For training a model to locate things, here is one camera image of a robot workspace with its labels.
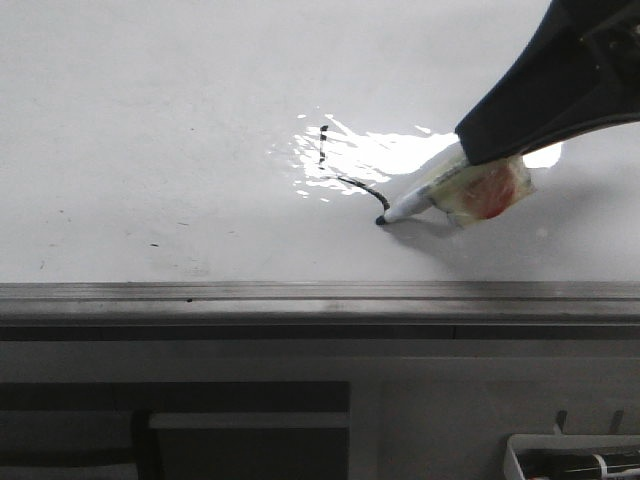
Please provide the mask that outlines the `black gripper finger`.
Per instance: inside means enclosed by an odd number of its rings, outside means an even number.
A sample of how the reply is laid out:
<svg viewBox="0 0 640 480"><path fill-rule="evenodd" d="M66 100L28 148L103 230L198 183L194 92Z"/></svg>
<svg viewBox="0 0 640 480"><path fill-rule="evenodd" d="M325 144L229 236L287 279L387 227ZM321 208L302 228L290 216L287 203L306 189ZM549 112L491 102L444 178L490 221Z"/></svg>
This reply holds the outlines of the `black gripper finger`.
<svg viewBox="0 0 640 480"><path fill-rule="evenodd" d="M553 1L455 133L481 165L638 119L638 2Z"/></svg>

